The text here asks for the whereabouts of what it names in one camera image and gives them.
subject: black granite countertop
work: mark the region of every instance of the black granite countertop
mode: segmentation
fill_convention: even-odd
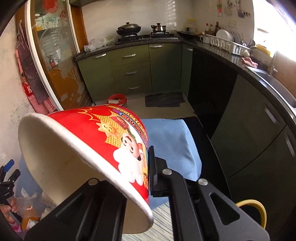
[[[104,53],[110,50],[114,49],[120,49],[120,48],[125,48],[125,47],[130,47],[130,46],[137,46],[137,45],[144,45],[144,44],[159,44],[159,43],[180,43],[181,39],[166,39],[166,38],[159,38],[159,39],[144,39],[144,40],[138,40],[138,41],[132,41],[129,43],[122,43],[122,44],[110,44],[103,46],[101,48],[98,48],[94,52],[85,52],[81,51],[75,56],[75,60],[79,61],[84,58],[87,58],[89,56],[93,56],[99,53]]]
[[[260,78],[258,75],[253,73],[251,70],[247,69],[245,64],[242,63],[241,57],[235,54],[230,54],[225,50],[221,50],[218,47],[205,44],[199,40],[184,40],[179,39],[145,39],[141,41],[133,41],[124,44],[112,44],[99,48],[94,52],[82,51],[75,56],[75,60],[79,61],[81,59],[87,58],[100,53],[105,53],[110,50],[144,45],[144,44],[156,44],[156,43],[182,43],[188,45],[188,47],[198,49],[203,51],[214,58],[220,60],[221,62],[227,64],[231,68],[235,69],[242,77],[248,80],[255,88],[257,88],[277,109],[280,115],[283,117],[294,136],[296,136],[296,109],[290,106],[285,99],[265,80]]]

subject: metal rivet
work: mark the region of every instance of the metal rivet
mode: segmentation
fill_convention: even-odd
[[[168,169],[168,168],[163,169],[163,174],[164,175],[171,175],[172,174],[172,170],[171,169]]]
[[[89,185],[94,186],[98,184],[98,180],[95,178],[89,179]]]
[[[204,178],[198,179],[198,184],[201,186],[206,186],[207,185],[207,180]]]

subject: kitchen sink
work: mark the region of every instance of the kitchen sink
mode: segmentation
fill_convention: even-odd
[[[295,97],[281,82],[279,82],[276,78],[270,76],[266,71],[255,69],[248,66],[246,68],[248,68],[253,73],[261,77],[261,79],[263,79],[267,83],[269,83],[288,102],[289,105],[291,105],[293,108],[296,108]]]

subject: red paper cup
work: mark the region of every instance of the red paper cup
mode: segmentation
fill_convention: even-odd
[[[124,233],[152,226],[148,137],[134,113],[117,105],[31,113],[21,119],[18,133],[30,173],[56,204],[95,177],[127,197]]]

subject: dish rack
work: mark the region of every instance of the dish rack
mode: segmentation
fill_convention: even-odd
[[[249,49],[248,47],[237,44],[235,42],[231,42],[226,39],[218,38],[209,34],[206,34],[206,36],[209,38],[210,45],[216,46],[220,49],[224,49],[231,54],[240,55],[244,50],[248,50],[248,52],[251,51],[251,49]]]

